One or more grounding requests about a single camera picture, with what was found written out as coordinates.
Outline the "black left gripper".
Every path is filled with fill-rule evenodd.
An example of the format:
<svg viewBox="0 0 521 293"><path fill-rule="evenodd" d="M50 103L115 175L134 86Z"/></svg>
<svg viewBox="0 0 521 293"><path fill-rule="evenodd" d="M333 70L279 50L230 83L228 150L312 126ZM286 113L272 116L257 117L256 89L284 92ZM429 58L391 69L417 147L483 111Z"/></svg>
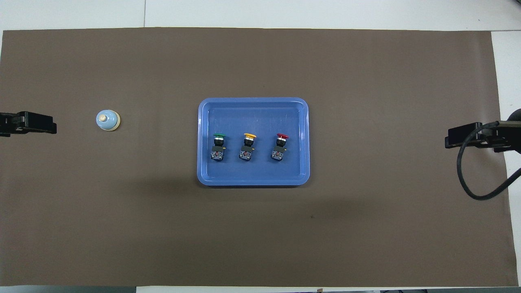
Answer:
<svg viewBox="0 0 521 293"><path fill-rule="evenodd" d="M30 132L57 134L57 124L52 116L34 112L0 113L0 137L11 137L10 132L27 134Z"/></svg>

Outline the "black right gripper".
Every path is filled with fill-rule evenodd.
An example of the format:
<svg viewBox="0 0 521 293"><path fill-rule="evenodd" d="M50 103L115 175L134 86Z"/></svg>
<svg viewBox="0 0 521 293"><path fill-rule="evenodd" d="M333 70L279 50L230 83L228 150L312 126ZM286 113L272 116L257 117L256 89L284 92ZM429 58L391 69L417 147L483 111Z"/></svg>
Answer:
<svg viewBox="0 0 521 293"><path fill-rule="evenodd" d="M479 137L485 143L501 143L493 147L495 153L515 151L521 153L521 110L517 109L506 120L489 122L482 126L481 122L473 122L450 128L444 139L446 149L460 147L467 137L482 126Z"/></svg>

